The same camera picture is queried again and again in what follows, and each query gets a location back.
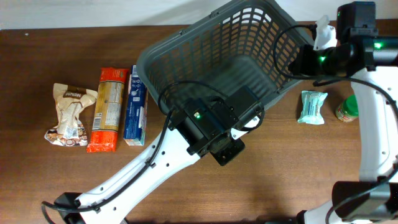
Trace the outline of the grey plastic basket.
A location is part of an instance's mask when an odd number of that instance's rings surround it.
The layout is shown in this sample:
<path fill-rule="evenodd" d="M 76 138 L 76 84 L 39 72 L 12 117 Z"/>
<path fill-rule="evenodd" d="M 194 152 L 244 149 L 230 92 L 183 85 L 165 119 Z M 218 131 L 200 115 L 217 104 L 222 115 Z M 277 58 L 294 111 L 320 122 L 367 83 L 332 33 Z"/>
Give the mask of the grey plastic basket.
<path fill-rule="evenodd" d="M 312 37 L 275 1 L 231 1 L 151 45 L 137 73 L 164 112 L 248 87 L 265 108 L 297 84 L 288 66 Z"/>

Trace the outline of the blue cardboard box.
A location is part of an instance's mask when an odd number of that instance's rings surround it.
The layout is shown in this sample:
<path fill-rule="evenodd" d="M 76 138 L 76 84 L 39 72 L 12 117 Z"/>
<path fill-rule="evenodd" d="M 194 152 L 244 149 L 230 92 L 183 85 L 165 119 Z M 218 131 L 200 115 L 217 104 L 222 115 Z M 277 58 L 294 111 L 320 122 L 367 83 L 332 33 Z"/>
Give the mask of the blue cardboard box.
<path fill-rule="evenodd" d="M 146 136 L 147 88 L 137 73 L 137 66 L 131 67 L 128 82 L 128 99 L 123 139 L 129 146 L 143 146 Z"/>

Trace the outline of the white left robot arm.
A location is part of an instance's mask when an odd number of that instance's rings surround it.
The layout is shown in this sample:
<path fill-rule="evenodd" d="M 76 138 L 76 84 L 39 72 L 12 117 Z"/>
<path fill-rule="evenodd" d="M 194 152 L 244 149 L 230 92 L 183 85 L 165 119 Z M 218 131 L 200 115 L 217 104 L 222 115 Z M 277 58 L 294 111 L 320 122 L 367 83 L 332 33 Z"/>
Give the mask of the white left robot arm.
<path fill-rule="evenodd" d="M 161 183 L 211 154 L 225 166 L 245 147 L 240 136 L 258 127 L 260 99 L 246 86 L 227 99 L 190 98 L 172 110 L 151 146 L 87 193 L 65 192 L 52 208 L 65 223 L 124 223 L 126 215 Z"/>

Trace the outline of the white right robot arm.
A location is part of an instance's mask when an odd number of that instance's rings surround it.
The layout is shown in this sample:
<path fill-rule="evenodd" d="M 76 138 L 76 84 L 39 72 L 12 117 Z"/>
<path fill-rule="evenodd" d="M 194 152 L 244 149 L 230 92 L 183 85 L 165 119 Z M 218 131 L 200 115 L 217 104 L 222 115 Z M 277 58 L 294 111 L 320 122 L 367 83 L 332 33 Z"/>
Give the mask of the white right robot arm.
<path fill-rule="evenodd" d="M 302 211 L 299 223 L 381 223 L 397 219 L 397 38 L 379 35 L 376 5 L 355 1 L 337 10 L 336 27 L 317 22 L 313 45 L 289 65 L 316 85 L 351 83 L 359 111 L 359 180 L 334 184 L 330 201 Z"/>

